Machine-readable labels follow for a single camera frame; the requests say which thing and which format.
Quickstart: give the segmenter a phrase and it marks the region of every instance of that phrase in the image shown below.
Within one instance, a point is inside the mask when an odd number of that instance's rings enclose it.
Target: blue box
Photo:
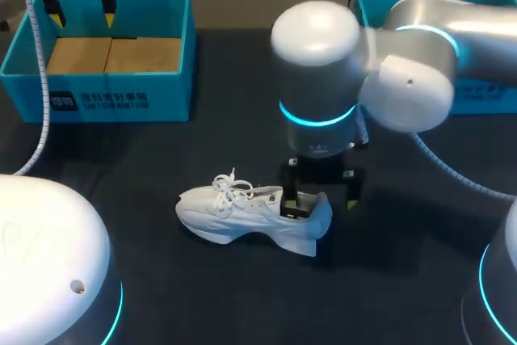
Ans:
[[[33,1],[47,64],[61,37],[182,40],[177,72],[50,74],[52,122],[188,120],[195,59],[191,0],[116,0],[111,28],[107,27],[100,0],[59,0],[66,17],[65,28],[48,17],[42,0]],[[27,13],[0,68],[0,81],[23,120],[41,123],[41,83]]]
[[[365,27],[382,27],[399,0],[355,0],[353,11]],[[517,6],[517,0],[463,0],[491,6]],[[472,79],[456,80],[452,114],[517,113],[517,88]]]

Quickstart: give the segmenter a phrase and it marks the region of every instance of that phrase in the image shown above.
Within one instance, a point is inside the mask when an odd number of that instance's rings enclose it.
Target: shoe sole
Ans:
[[[251,233],[246,232],[244,234],[211,234],[209,232],[205,232],[203,230],[199,230],[196,228],[192,228],[191,226],[185,224],[181,219],[179,221],[190,230],[196,236],[203,238],[209,242],[214,242],[216,244],[226,245],[230,244],[233,240],[244,236],[245,234]],[[281,234],[266,234],[275,242],[277,246],[288,250],[290,252],[294,252],[295,254],[304,255],[314,257],[316,256],[316,240],[308,240],[301,238],[289,238]]]

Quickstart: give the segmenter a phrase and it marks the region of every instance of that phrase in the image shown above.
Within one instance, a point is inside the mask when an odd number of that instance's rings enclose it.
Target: white sneaker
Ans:
[[[310,212],[309,217],[281,216],[282,187],[253,188],[247,181],[235,180],[234,171],[218,175],[212,186],[185,191],[178,198],[176,213],[187,229],[217,244],[260,232],[285,250],[316,256],[316,240],[329,229],[332,218],[325,193],[298,193],[297,207]]]

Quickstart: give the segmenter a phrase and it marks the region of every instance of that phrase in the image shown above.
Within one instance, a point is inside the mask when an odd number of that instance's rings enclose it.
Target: black tabletop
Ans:
[[[12,173],[40,127],[1,93],[0,168]],[[267,31],[205,31],[188,123],[51,127],[32,175],[77,190],[103,218],[128,344],[463,343],[462,293],[510,204],[462,187],[406,136],[370,123],[370,148],[351,155],[368,181],[350,212],[343,188],[305,187],[334,208],[315,259],[254,235],[215,246],[179,224],[176,196],[232,167],[277,184],[292,156],[277,101]],[[517,116],[454,117],[425,140],[468,177],[517,192],[515,128]]]

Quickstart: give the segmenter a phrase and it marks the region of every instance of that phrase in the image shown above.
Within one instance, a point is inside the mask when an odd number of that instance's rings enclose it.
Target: white shoelace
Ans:
[[[236,187],[239,185],[249,187],[249,189]],[[251,200],[254,194],[251,183],[235,179],[235,168],[232,169],[230,175],[221,174],[214,178],[212,187],[215,191],[220,192],[215,204],[217,210],[222,210],[224,207],[233,207],[239,200]]]

